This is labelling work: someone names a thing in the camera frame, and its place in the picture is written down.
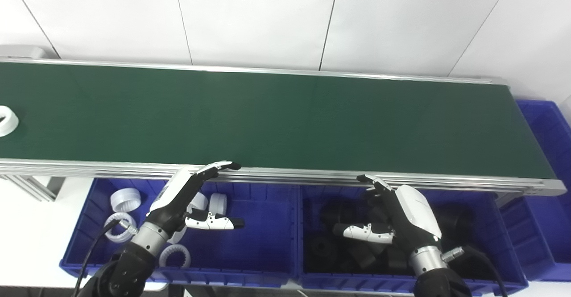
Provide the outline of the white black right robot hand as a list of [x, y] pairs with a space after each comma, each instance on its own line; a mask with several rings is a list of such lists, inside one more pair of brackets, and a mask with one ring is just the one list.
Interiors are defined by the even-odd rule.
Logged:
[[332, 232], [341, 237], [379, 244], [393, 244], [406, 254], [423, 248], [441, 252], [441, 230], [426, 197], [409, 185], [392, 187], [383, 179], [363, 174], [357, 181], [372, 185], [365, 195], [373, 208], [380, 208], [381, 223], [337, 223]]

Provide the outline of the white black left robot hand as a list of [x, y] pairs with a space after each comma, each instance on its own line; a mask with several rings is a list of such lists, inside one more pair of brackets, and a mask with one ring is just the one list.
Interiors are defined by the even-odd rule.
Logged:
[[149, 208], [149, 213], [140, 227], [137, 236], [149, 240], [169, 240], [184, 227], [200, 230], [234, 230], [245, 227], [241, 218], [231, 218], [223, 214], [213, 214], [194, 208], [187, 211], [188, 205], [199, 193], [204, 183], [219, 175], [225, 169], [239, 170], [241, 165], [233, 161], [215, 161], [192, 172], [181, 168], [166, 183], [161, 193]]

